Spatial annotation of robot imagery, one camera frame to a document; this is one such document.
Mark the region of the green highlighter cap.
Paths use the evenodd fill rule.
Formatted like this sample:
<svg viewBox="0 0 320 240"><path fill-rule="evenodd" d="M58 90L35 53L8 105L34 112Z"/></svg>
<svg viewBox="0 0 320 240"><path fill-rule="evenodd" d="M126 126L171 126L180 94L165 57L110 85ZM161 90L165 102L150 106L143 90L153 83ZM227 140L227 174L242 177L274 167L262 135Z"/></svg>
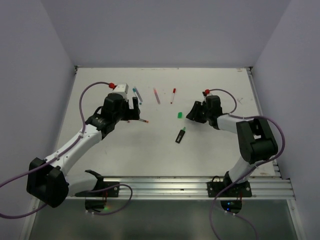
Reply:
<svg viewBox="0 0 320 240"><path fill-rule="evenodd" d="M179 112L178 114L177 114L177 118L178 119L181 119L183 117L183 113L182 112Z"/></svg>

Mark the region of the green black highlighter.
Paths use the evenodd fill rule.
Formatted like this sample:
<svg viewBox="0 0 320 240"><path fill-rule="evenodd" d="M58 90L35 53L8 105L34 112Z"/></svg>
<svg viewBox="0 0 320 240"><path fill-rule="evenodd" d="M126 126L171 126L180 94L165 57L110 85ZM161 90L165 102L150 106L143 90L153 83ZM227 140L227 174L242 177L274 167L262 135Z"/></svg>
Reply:
<svg viewBox="0 0 320 240"><path fill-rule="evenodd" d="M176 142L177 144L180 144L180 143L181 143L181 141L182 141L185 133L186 133L186 127L183 127L183 128L179 131L179 133L178 133L178 135L177 135L177 137L176 137L176 139L175 139L175 142Z"/></svg>

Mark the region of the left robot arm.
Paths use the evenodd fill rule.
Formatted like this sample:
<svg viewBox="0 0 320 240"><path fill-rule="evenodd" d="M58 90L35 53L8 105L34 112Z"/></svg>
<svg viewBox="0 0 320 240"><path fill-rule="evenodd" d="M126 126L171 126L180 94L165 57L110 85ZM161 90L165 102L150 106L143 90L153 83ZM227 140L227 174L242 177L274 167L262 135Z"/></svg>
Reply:
<svg viewBox="0 0 320 240"><path fill-rule="evenodd" d="M132 98L133 107L119 93L110 93L82 129L65 145L45 159L35 158L29 165L26 190L52 208L58 207L66 197L84 194L99 196L119 185L104 183L101 174L86 170L79 178L69 177L75 163L94 145L111 133L119 121L140 119L139 100Z"/></svg>

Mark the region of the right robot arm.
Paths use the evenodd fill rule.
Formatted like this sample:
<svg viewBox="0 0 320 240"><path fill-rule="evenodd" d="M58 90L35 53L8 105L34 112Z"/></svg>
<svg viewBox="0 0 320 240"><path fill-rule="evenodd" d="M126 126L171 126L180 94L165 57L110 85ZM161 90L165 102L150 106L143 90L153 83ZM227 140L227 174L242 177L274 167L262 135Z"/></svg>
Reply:
<svg viewBox="0 0 320 240"><path fill-rule="evenodd" d="M227 196L235 196L241 190L240 184L250 176L248 171L278 153L278 144L266 119L232 117L223 112L217 95L208 95L202 102L195 101L186 118L237 135L240 157L223 178L222 189Z"/></svg>

